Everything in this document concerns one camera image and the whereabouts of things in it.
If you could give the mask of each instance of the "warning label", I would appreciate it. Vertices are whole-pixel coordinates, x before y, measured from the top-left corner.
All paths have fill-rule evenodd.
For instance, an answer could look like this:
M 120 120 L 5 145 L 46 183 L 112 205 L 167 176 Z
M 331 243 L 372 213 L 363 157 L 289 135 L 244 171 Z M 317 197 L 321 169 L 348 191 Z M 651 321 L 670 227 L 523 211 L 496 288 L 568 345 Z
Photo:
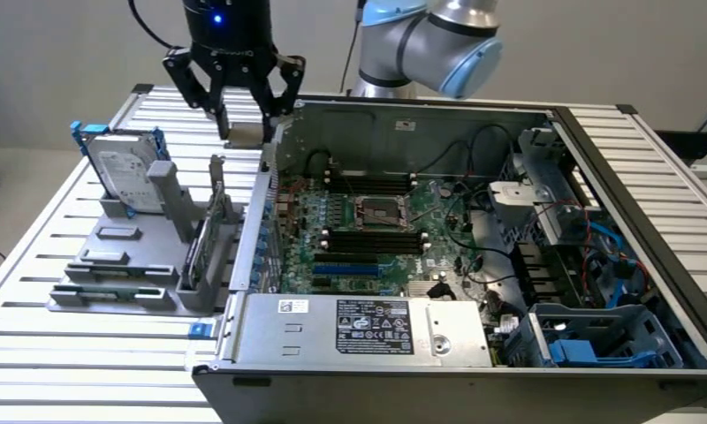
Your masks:
M 412 355 L 410 303 L 339 300 L 336 349 L 360 355 Z

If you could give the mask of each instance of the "pcie slot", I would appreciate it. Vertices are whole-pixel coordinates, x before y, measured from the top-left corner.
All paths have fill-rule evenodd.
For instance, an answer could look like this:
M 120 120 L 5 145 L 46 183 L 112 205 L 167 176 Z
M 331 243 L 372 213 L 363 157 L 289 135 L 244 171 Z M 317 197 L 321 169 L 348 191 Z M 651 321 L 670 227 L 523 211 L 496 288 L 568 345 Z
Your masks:
M 377 265 L 315 265 L 312 274 L 324 276 L 379 276 Z

